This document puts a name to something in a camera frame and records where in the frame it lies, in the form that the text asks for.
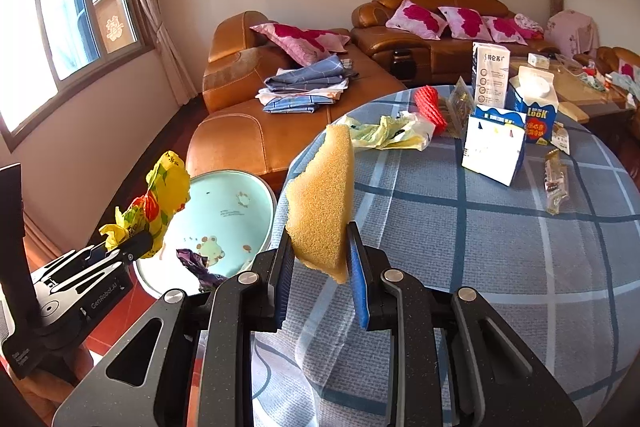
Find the person's left hand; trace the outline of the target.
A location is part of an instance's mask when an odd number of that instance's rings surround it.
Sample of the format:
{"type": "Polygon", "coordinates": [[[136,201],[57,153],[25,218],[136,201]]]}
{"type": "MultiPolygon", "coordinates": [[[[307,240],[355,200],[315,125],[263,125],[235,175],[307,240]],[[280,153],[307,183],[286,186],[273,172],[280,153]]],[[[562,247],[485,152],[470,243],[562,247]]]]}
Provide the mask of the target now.
{"type": "MultiPolygon", "coordinates": [[[[78,381],[93,368],[93,358],[85,345],[80,345],[65,358],[65,362],[73,369],[78,381]]],[[[47,426],[52,424],[56,410],[76,387],[41,369],[35,369],[24,379],[18,379],[12,369],[9,369],[9,375],[25,401],[47,426]]]]}

